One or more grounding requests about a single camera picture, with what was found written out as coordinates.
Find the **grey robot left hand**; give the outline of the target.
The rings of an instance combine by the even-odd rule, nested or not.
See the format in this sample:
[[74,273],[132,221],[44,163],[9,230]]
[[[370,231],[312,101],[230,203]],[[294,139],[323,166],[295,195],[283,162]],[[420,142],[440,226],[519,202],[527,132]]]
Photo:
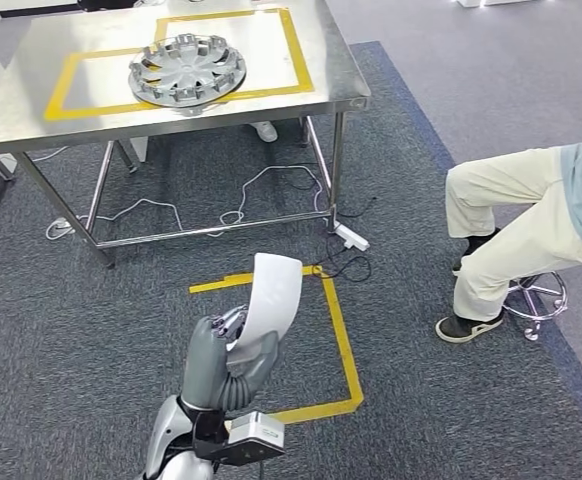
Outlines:
[[236,411],[249,406],[276,365],[280,338],[276,331],[258,341],[259,353],[234,375],[228,368],[228,345],[246,325],[246,307],[199,320],[188,347],[181,400],[200,411]]

